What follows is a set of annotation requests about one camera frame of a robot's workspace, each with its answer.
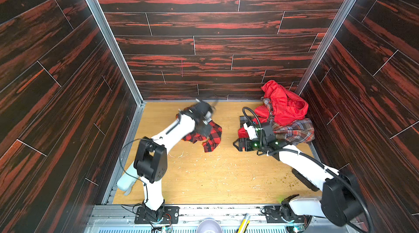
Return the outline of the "red black checkered cloth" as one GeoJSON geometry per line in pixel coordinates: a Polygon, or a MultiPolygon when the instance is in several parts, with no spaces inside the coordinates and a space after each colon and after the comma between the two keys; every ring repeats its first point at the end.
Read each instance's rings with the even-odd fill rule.
{"type": "Polygon", "coordinates": [[[182,138],[183,141],[189,141],[192,143],[203,142],[202,146],[204,148],[204,152],[213,152],[216,147],[221,143],[222,138],[222,127],[216,124],[213,120],[210,120],[208,125],[211,127],[209,129],[209,133],[202,134],[197,133],[195,131],[187,134],[182,138]]]}

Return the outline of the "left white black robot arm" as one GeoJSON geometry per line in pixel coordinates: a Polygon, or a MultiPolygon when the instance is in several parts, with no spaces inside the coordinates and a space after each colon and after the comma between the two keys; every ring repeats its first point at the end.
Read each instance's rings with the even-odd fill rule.
{"type": "Polygon", "coordinates": [[[165,200],[162,194],[162,178],[168,169],[168,153],[186,135],[209,132],[213,107],[198,100],[187,109],[181,110],[174,122],[157,135],[140,140],[133,168],[144,189],[144,201],[139,215],[157,223],[164,215],[165,200]]]}

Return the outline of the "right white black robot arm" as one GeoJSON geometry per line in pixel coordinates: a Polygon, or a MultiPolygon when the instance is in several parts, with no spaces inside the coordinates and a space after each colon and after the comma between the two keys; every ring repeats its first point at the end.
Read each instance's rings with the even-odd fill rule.
{"type": "Polygon", "coordinates": [[[367,220],[366,231],[373,231],[372,218],[354,174],[342,173],[303,153],[291,142],[277,139],[268,123],[241,119],[241,127],[244,134],[233,143],[235,148],[256,151],[258,155],[289,165],[306,187],[322,193],[320,197],[311,198],[294,194],[282,200],[279,215],[282,221],[294,224],[291,232],[306,230],[313,217],[320,217],[336,226],[351,226],[361,233],[363,229],[352,223],[361,214],[367,220]]]}

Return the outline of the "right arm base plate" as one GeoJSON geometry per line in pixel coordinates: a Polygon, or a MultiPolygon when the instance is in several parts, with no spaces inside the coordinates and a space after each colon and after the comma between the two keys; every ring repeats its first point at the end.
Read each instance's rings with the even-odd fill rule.
{"type": "Polygon", "coordinates": [[[304,223],[306,219],[304,216],[297,216],[289,214],[287,211],[282,211],[281,205],[267,205],[261,208],[260,212],[265,216],[268,224],[273,223],[304,223]]]}

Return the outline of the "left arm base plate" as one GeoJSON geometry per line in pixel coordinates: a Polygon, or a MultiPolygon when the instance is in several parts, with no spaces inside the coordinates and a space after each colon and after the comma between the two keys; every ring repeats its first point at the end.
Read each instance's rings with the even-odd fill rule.
{"type": "Polygon", "coordinates": [[[161,206],[157,211],[142,205],[136,211],[134,224],[177,224],[179,206],[161,206]]]}

